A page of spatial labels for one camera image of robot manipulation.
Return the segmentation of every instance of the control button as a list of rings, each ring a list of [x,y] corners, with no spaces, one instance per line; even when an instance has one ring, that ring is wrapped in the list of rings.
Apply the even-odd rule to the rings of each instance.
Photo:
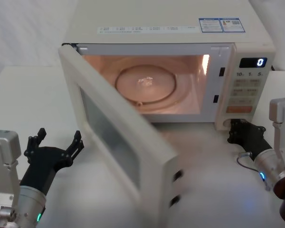
[[[231,96],[256,96],[258,89],[233,89]]]
[[[247,96],[256,96],[257,92],[258,92],[258,89],[246,89]]]
[[[234,87],[244,87],[246,86],[246,83],[248,82],[248,80],[246,79],[236,79],[233,83]]]
[[[255,99],[253,97],[230,98],[229,105],[253,105]]]
[[[261,80],[260,79],[251,79],[249,81],[249,85],[250,86],[255,86],[255,87],[260,86],[261,85]]]
[[[233,83],[234,87],[259,87],[260,85],[260,79],[236,79]]]
[[[228,106],[226,113],[250,113],[252,106]]]

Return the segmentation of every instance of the microwave door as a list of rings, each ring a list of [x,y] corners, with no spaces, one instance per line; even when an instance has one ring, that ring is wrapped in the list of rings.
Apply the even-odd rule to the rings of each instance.
[[[59,48],[79,127],[137,203],[147,227],[164,227],[176,197],[177,153],[70,45]]]

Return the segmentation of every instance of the blue indicator light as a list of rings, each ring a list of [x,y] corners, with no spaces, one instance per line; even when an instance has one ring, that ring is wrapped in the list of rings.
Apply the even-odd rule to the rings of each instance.
[[[261,175],[261,178],[262,178],[263,180],[265,180],[265,175],[264,175],[264,173],[260,172],[260,175]]]

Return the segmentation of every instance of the white microwave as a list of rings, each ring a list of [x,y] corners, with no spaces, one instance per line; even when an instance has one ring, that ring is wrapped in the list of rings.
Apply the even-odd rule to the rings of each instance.
[[[275,48],[248,0],[80,0],[59,55],[80,129],[163,227],[181,167],[150,122],[250,121]]]

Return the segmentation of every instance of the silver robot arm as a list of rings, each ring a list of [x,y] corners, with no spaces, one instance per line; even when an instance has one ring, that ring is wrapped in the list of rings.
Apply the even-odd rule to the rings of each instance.
[[[35,228],[45,210],[46,194],[56,173],[70,167],[84,145],[79,131],[71,145],[62,150],[39,147],[46,132],[28,138],[24,155],[29,168],[21,182],[16,166],[21,155],[16,132],[0,130],[0,228]]]
[[[275,153],[285,169],[285,98],[271,100],[269,119],[275,127]]]
[[[20,155],[17,133],[0,131],[0,227],[16,218],[20,189],[16,166]]]
[[[231,120],[229,143],[241,145],[254,161],[266,187],[284,200],[280,215],[285,221],[285,98],[273,99],[269,106],[269,119],[275,128],[274,149],[263,137],[266,130],[245,120]]]

